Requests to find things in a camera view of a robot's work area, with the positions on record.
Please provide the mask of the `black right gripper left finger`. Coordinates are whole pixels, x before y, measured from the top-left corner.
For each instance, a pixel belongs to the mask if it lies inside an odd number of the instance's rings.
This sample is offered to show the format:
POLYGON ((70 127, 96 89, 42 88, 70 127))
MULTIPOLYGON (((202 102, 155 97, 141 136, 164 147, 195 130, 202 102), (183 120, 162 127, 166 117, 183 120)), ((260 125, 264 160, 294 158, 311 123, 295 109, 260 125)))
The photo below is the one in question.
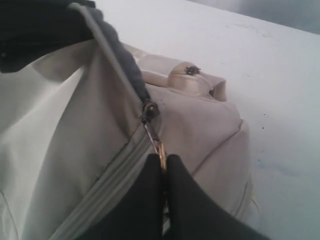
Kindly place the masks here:
POLYGON ((160 240, 163 224, 162 168, 157 154, 146 162, 126 195, 87 231, 88 240, 160 240))

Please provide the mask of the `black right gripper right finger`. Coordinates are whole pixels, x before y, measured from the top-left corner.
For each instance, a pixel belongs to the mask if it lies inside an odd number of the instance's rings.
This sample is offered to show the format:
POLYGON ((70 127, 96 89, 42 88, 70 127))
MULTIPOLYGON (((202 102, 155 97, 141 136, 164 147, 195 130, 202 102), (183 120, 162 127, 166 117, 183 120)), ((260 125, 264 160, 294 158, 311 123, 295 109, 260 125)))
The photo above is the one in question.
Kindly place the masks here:
POLYGON ((265 240, 220 208, 194 181, 178 155, 166 160, 168 240, 265 240))

